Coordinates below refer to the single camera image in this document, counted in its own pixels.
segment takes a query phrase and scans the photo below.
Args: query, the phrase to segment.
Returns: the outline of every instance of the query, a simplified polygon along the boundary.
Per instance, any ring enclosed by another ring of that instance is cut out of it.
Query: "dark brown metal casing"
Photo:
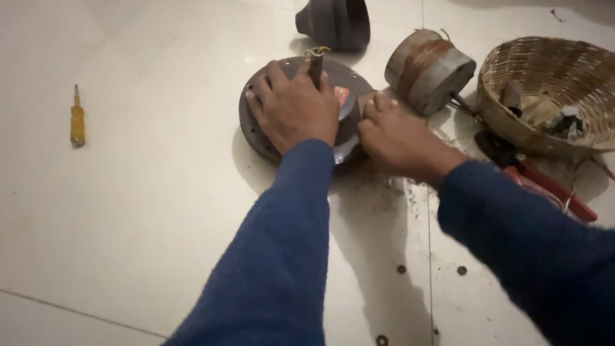
[[[370,43],[365,0],[310,0],[295,16],[297,31],[331,50],[355,52]]]
[[[296,76],[297,70],[304,60],[304,57],[292,57],[279,60],[279,63],[287,78],[292,79]],[[349,90],[347,99],[340,109],[339,131],[333,148],[337,167],[363,156],[356,128],[362,118],[362,105],[367,102],[367,97],[374,90],[365,79],[340,63],[325,59],[323,70],[327,72],[331,86]],[[250,146],[262,157],[278,166],[282,162],[282,155],[261,130],[245,98],[247,91],[254,91],[254,85],[263,73],[264,68],[256,72],[242,90],[239,99],[239,122]]]

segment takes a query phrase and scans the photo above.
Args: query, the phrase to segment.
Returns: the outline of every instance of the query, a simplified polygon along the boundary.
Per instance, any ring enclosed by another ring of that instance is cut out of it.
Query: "pliers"
[[[539,172],[531,165],[519,161],[517,159],[517,148],[512,143],[496,135],[491,130],[479,132],[474,139],[487,157],[496,163],[517,185],[529,187],[531,190],[544,195],[558,206],[568,205],[567,209],[573,212],[581,221],[594,222],[598,220],[596,213],[577,196],[574,196],[572,191],[561,186],[558,182],[548,175]],[[531,182],[529,184],[531,186],[524,183],[527,180]]]

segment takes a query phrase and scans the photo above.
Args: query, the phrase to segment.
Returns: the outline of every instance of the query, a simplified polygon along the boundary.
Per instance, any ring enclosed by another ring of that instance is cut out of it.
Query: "left hand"
[[[309,60],[289,81],[279,62],[272,61],[256,86],[261,102],[251,91],[245,95],[261,129],[282,155],[306,139],[320,139],[331,147],[335,144],[339,101],[325,72],[318,91],[308,71]]]

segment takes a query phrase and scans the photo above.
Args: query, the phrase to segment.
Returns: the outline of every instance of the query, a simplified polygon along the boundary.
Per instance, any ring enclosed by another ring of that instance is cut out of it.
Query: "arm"
[[[615,232],[581,225],[378,95],[361,144],[398,175],[440,191],[442,230],[487,264],[512,302],[557,345],[615,344]]]
[[[166,346],[324,345],[332,169],[323,141],[288,151]]]
[[[615,342],[615,232],[586,227],[477,162],[440,186],[442,230],[556,345]]]
[[[309,61],[289,81],[270,62],[246,98],[284,156],[212,271],[194,310],[166,346],[324,345],[329,205],[339,102],[328,76],[320,90]]]

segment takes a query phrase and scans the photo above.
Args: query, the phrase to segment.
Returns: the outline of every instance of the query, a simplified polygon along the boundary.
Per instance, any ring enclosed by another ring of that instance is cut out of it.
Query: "white tile floor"
[[[309,44],[294,23],[304,3],[0,4],[3,345],[156,345],[163,340],[156,335],[175,329],[273,179],[274,169],[238,130],[237,102],[254,71]],[[367,3],[368,50],[335,58],[377,89],[387,87],[392,51],[423,25],[446,29],[479,65],[517,36],[615,49],[609,0]],[[566,21],[556,21],[551,9]],[[68,142],[74,83],[87,117],[88,143],[79,150]],[[475,88],[473,80],[462,94]],[[464,115],[445,110],[429,124],[480,155],[472,142],[478,126]],[[591,179],[594,173],[581,193],[600,224],[615,226],[615,183]],[[330,345],[373,345],[379,334],[392,345],[546,343],[488,270],[440,232],[437,203],[425,186],[369,172],[333,184]],[[399,264],[409,275],[395,272]],[[467,277],[456,274],[459,264]]]

